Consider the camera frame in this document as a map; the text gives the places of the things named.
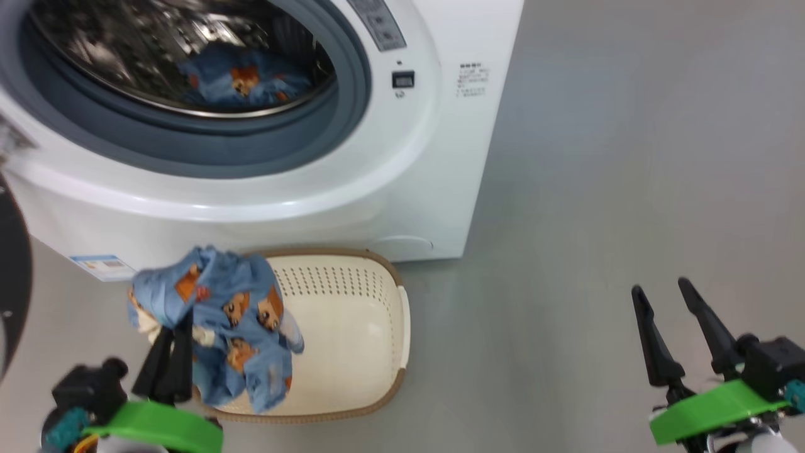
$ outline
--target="teal component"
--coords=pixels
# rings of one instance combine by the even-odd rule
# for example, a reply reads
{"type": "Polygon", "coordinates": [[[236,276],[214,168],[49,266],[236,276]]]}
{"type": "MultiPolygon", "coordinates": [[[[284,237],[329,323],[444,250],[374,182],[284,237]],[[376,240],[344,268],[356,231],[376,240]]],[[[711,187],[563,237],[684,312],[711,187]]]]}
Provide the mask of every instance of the teal component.
{"type": "Polygon", "coordinates": [[[58,451],[66,451],[81,439],[81,431],[89,426],[89,414],[80,407],[72,408],[45,434],[45,443],[58,451]]]}
{"type": "Polygon", "coordinates": [[[743,380],[731,380],[671,405],[651,421],[651,433],[657,445],[675,443],[788,405],[768,402],[743,380]]]}
{"type": "Polygon", "coordinates": [[[799,412],[805,412],[805,384],[801,380],[794,379],[786,384],[784,398],[791,403],[794,409],[799,412]]]}
{"type": "Polygon", "coordinates": [[[104,426],[90,426],[84,435],[98,434],[161,445],[182,453],[221,453],[224,432],[203,417],[153,401],[129,401],[104,426]]]}

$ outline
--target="washing machine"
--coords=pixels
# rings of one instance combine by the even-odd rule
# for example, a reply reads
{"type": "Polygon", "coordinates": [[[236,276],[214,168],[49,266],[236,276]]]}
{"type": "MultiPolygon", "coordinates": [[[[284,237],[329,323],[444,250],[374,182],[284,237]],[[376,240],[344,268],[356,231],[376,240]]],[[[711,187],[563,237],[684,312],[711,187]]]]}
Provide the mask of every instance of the washing machine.
{"type": "Polygon", "coordinates": [[[2,173],[30,233],[102,280],[197,244],[456,258],[521,10],[0,0],[2,173]],[[211,48],[227,57],[204,63],[211,48]],[[242,63],[255,55],[270,75],[242,63]]]}

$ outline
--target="plastic laundry basket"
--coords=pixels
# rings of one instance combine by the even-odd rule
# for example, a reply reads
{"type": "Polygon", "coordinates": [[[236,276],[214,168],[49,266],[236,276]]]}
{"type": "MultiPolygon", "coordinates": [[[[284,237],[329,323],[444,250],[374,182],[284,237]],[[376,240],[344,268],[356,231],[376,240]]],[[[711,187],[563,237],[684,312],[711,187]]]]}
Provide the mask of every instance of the plastic laundry basket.
{"type": "Polygon", "coordinates": [[[237,422],[309,423],[370,414],[388,403],[403,383],[411,344],[408,296],[391,263],[340,248],[264,255],[305,340],[304,353],[293,356],[291,391],[264,414],[252,412],[245,393],[204,409],[237,422]]]}

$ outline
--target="clothing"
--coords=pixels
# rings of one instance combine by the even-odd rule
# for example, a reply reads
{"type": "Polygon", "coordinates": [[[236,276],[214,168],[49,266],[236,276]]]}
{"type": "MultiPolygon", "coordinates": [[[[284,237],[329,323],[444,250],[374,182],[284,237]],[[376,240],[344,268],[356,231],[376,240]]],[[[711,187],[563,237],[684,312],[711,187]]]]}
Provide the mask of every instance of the clothing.
{"type": "Polygon", "coordinates": [[[303,71],[266,50],[213,42],[179,64],[194,90],[191,103],[222,106],[269,106],[292,101],[312,83],[303,71]]]}
{"type": "Polygon", "coordinates": [[[193,310],[193,384],[219,406],[247,391],[256,414],[285,398],[291,352],[304,350],[274,271],[261,256],[197,247],[178,264],[132,280],[129,320],[151,342],[193,310]]]}

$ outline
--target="floor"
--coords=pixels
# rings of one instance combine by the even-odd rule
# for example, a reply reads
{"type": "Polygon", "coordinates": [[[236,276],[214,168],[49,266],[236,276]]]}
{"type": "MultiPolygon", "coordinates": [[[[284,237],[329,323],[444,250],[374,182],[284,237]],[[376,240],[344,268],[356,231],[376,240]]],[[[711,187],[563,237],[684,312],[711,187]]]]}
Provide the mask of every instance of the floor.
{"type": "MultiPolygon", "coordinates": [[[[225,452],[659,451],[635,283],[695,390],[712,372],[680,275],[736,335],[805,344],[803,13],[797,0],[528,2],[466,255],[400,266],[413,343],[398,396],[345,422],[228,423],[225,452]]],[[[7,451],[32,451],[76,362],[145,354],[125,285],[38,243],[35,280],[0,386],[7,451]]],[[[802,428],[783,432],[805,446],[802,428]]]]}

